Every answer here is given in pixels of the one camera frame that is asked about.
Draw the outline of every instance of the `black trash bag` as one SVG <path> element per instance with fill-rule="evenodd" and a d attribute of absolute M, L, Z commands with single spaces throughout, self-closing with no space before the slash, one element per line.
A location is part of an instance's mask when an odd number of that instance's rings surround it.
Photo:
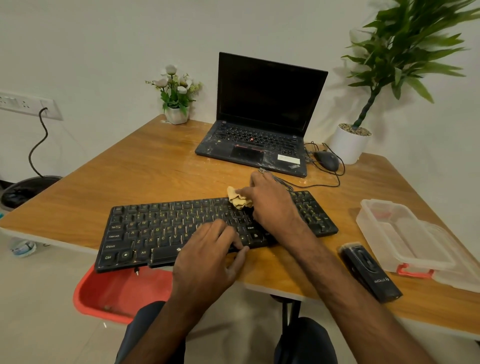
<path fill-rule="evenodd" d="M 6 210 L 13 210 L 46 190 L 60 179 L 61 177 L 57 176 L 45 176 L 43 178 L 29 178 L 15 183 L 3 191 L 0 197 L 0 206 L 6 208 Z"/>

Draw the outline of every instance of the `person's left hand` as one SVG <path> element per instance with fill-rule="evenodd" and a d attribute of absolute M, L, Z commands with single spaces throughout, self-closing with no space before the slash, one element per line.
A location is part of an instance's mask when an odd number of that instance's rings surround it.
<path fill-rule="evenodd" d="M 232 243 L 240 251 L 230 267 L 226 267 L 225 256 Z M 175 261 L 170 300 L 200 319 L 233 284 L 248 250 L 235 229 L 223 220 L 201 225 Z"/>

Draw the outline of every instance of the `electrical outlet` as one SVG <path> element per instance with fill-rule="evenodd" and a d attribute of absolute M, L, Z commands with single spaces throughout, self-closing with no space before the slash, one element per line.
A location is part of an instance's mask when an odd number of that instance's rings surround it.
<path fill-rule="evenodd" d="M 54 100 L 0 91 L 0 109 L 37 116 L 43 108 L 48 108 L 48 110 L 42 112 L 42 118 L 62 120 L 60 111 Z"/>

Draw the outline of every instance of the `potted plant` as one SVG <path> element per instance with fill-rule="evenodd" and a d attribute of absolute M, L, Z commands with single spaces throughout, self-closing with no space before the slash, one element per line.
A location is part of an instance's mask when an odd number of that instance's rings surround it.
<path fill-rule="evenodd" d="M 463 43 L 461 33 L 448 35 L 447 28 L 480 18 L 480 8 L 463 10 L 475 0 L 395 0 L 393 8 L 379 11 L 375 20 L 364 28 L 372 31 L 369 39 L 352 41 L 349 48 L 357 47 L 360 55 L 347 58 L 362 69 L 354 70 L 349 77 L 357 82 L 352 87 L 369 87 L 370 98 L 353 124 L 340 124 L 330 143 L 345 164 L 355 163 L 364 150 L 371 133 L 361 127 L 368 110 L 380 91 L 391 85 L 396 99 L 406 83 L 420 96 L 433 103 L 433 98 L 420 81 L 428 73 L 464 76 L 460 67 L 436 62 L 449 54 L 466 50 L 455 47 Z"/>
<path fill-rule="evenodd" d="M 164 76 L 162 79 L 145 81 L 145 83 L 160 90 L 162 109 L 167 121 L 175 125 L 186 123 L 190 112 L 190 103 L 195 101 L 192 96 L 198 92 L 202 84 L 193 82 L 188 73 L 179 77 L 177 67 L 173 64 L 165 67 L 161 75 Z"/>

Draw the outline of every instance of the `flower pot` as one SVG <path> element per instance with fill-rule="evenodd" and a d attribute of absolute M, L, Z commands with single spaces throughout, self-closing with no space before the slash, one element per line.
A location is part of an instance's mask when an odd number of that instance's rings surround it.
<path fill-rule="evenodd" d="M 188 120 L 188 114 L 190 112 L 190 106 L 187 107 L 187 115 L 181 112 L 180 109 L 171 109 L 167 108 L 165 110 L 165 116 L 167 117 L 168 122 L 177 125 L 184 124 Z"/>
<path fill-rule="evenodd" d="M 354 164 L 360 158 L 360 154 L 365 150 L 372 134 L 370 132 L 370 135 L 352 134 L 343 130 L 340 127 L 341 125 L 344 126 L 345 124 L 340 124 L 337 127 L 329 147 L 335 154 L 342 158 L 343 163 Z"/>

